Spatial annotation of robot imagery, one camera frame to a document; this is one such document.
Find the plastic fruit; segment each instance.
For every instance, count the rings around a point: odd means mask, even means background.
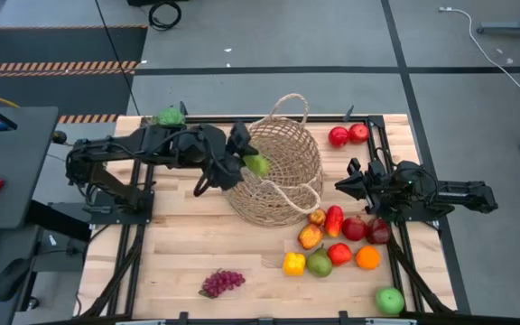
[[[334,266],[341,266],[352,259],[350,247],[344,243],[338,243],[329,247],[327,255]]]
[[[360,216],[347,218],[342,223],[342,233],[346,238],[358,241],[367,236],[368,226]]]
[[[314,224],[309,224],[301,230],[298,235],[298,241],[300,242],[300,245],[302,245],[302,248],[311,249],[318,245],[323,237],[324,234],[322,234],[320,227]]]
[[[244,276],[238,272],[217,270],[204,281],[199,294],[208,298],[218,298],[226,290],[234,290],[246,282]]]
[[[160,112],[156,117],[156,122],[159,125],[183,125],[184,114],[177,107],[168,107]]]
[[[326,212],[326,221],[324,221],[324,231],[330,237],[338,237],[342,229],[342,221],[344,220],[344,212],[339,206],[332,206]]]
[[[336,126],[329,132],[329,142],[333,146],[340,148],[348,142],[348,130],[342,126]]]
[[[348,130],[350,142],[353,144],[362,144],[368,140],[368,128],[363,124],[355,124]]]
[[[378,289],[376,307],[386,315],[398,315],[404,309],[404,297],[393,287]]]
[[[367,241],[369,244],[386,244],[390,239],[390,228],[381,218],[368,221]]]
[[[321,247],[312,253],[312,255],[308,257],[306,267],[314,276],[329,276],[332,272],[332,261],[330,261],[330,258],[326,255],[326,249]]]
[[[260,177],[265,177],[270,171],[270,162],[262,154],[248,155],[242,158],[246,167]]]
[[[357,253],[357,265],[365,270],[374,270],[380,265],[380,254],[372,246],[363,246]]]
[[[289,276],[302,276],[304,274],[304,266],[306,265],[306,257],[300,253],[289,252],[284,257],[282,269],[284,274]]]
[[[308,215],[308,221],[316,226],[322,226],[326,220],[326,212],[323,209],[317,209]]]

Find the red apple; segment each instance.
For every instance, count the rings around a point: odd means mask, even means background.
[[[337,148],[344,146],[344,144],[348,142],[349,138],[348,130],[342,126],[336,126],[330,130],[329,142]]]
[[[342,233],[346,238],[358,241],[367,236],[368,226],[360,216],[347,218],[342,223]]]
[[[390,239],[390,228],[381,218],[368,221],[367,241],[370,244],[386,244]]]
[[[353,144],[362,144],[368,140],[368,128],[363,124],[355,124],[348,130],[350,142]]]

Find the orange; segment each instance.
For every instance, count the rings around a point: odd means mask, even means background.
[[[357,265],[365,270],[374,270],[380,265],[380,254],[372,246],[363,246],[357,253]]]

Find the mouse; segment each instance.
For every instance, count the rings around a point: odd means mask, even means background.
[[[30,266],[29,259],[16,258],[5,267],[0,273],[0,302],[7,302],[14,297]]]

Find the yellow bell pepper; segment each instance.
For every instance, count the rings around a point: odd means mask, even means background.
[[[302,276],[304,274],[304,266],[306,265],[306,257],[300,253],[286,253],[282,269],[284,274],[290,276]]]

